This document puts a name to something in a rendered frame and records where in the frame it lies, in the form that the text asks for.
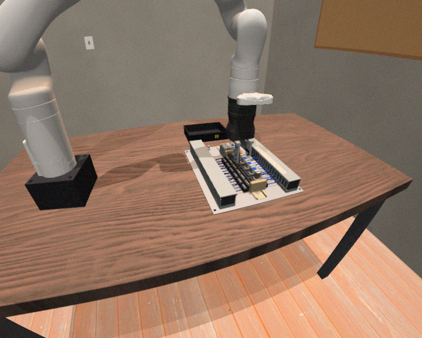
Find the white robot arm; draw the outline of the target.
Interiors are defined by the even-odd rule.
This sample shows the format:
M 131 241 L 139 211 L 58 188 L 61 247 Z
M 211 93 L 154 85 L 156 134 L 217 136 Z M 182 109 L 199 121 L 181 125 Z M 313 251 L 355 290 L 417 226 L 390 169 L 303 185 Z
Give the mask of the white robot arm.
M 58 177 L 76 159 L 54 96 L 54 81 L 42 40 L 47 27 L 81 0 L 5 0 L 0 6 L 0 71 L 9 73 L 8 101 L 38 174 Z M 265 16 L 244 0 L 214 0 L 228 33 L 237 41 L 230 77 L 256 80 L 267 37 Z

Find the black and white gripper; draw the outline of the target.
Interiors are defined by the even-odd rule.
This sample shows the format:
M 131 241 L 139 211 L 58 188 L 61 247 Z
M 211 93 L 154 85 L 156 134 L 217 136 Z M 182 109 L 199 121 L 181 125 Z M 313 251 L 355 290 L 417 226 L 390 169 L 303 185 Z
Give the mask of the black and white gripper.
M 230 78 L 228 88 L 228 124 L 227 138 L 235 144 L 234 161 L 238 164 L 240 158 L 240 141 L 246 140 L 245 151 L 251 156 L 254 141 L 254 118 L 256 106 L 272 104 L 273 96 L 258 93 L 258 79 L 241 80 Z M 249 106 L 251 105 L 251 106 Z

